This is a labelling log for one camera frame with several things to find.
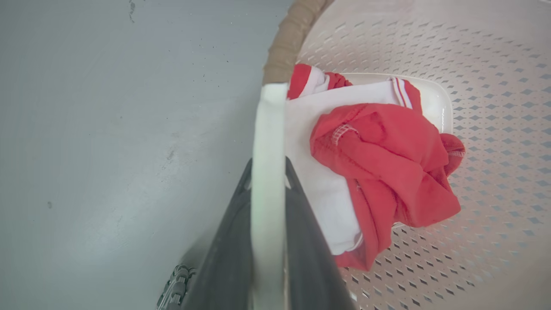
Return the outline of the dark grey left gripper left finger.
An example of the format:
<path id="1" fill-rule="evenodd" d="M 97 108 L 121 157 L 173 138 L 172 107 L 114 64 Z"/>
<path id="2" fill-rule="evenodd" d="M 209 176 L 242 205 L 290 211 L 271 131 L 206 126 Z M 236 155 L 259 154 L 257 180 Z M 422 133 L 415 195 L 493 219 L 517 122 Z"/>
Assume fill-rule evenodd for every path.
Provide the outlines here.
<path id="1" fill-rule="evenodd" d="M 252 279 L 251 180 L 248 161 L 182 310 L 250 310 Z"/>

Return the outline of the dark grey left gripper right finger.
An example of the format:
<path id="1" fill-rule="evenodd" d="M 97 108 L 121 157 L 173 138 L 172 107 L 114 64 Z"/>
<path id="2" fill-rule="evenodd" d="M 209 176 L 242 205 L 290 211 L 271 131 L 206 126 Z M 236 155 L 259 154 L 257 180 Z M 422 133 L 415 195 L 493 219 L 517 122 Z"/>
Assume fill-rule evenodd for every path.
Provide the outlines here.
<path id="1" fill-rule="evenodd" d="M 356 310 L 297 173 L 286 159 L 288 293 L 291 310 Z"/>

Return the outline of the white perforated plastic laundry basket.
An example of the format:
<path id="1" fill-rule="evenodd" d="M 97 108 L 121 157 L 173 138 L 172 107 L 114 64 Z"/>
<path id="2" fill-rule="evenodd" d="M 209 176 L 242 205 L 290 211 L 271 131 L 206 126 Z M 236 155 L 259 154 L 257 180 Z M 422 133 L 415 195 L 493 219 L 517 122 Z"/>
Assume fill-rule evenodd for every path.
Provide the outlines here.
<path id="1" fill-rule="evenodd" d="M 297 61 L 441 93 L 467 149 L 458 215 L 342 272 L 356 310 L 551 310 L 551 0 L 334 0 Z"/>

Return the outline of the white garment with red trim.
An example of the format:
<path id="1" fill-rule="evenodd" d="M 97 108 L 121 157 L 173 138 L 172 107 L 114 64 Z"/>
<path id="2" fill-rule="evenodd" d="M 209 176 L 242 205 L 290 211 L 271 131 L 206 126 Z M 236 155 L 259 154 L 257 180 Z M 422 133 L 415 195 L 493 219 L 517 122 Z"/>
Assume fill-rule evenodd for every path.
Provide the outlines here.
<path id="1" fill-rule="evenodd" d="M 346 179 L 319 163 L 310 152 L 310 135 L 322 114 L 363 103 L 399 105 L 421 112 L 421 92 L 407 79 L 353 86 L 338 73 L 297 64 L 285 107 L 285 153 L 291 160 L 325 241 L 333 255 L 360 246 L 363 236 Z"/>

